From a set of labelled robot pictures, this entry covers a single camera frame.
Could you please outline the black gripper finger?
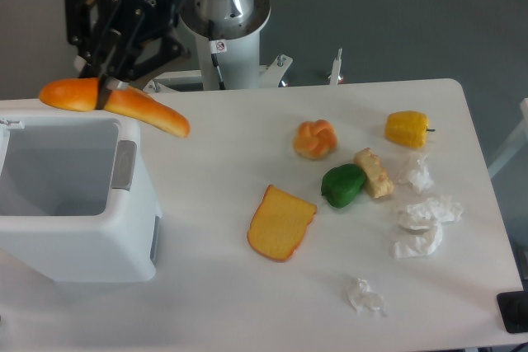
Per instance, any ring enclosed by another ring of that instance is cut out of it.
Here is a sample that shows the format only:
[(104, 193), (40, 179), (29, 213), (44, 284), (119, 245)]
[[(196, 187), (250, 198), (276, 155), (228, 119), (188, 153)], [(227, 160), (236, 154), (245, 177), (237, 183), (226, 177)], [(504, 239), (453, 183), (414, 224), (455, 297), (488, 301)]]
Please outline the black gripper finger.
[(96, 24), (95, 60), (101, 73), (97, 108), (102, 109), (111, 93), (185, 54), (172, 36), (173, 15), (149, 12), (141, 7), (116, 7), (107, 21)]
[(78, 49), (73, 63), (79, 77), (99, 77), (119, 35), (121, 0), (64, 0), (64, 6), (67, 41)]

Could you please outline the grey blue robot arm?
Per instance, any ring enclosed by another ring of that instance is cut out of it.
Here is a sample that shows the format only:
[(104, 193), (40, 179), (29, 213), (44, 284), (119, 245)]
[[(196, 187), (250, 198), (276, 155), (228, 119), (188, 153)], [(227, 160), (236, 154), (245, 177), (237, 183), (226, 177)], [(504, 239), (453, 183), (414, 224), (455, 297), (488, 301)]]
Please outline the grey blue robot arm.
[(260, 32), (269, 0), (64, 0), (67, 39), (80, 77), (104, 88), (131, 82), (181, 57), (173, 35), (194, 38), (206, 91), (260, 85)]

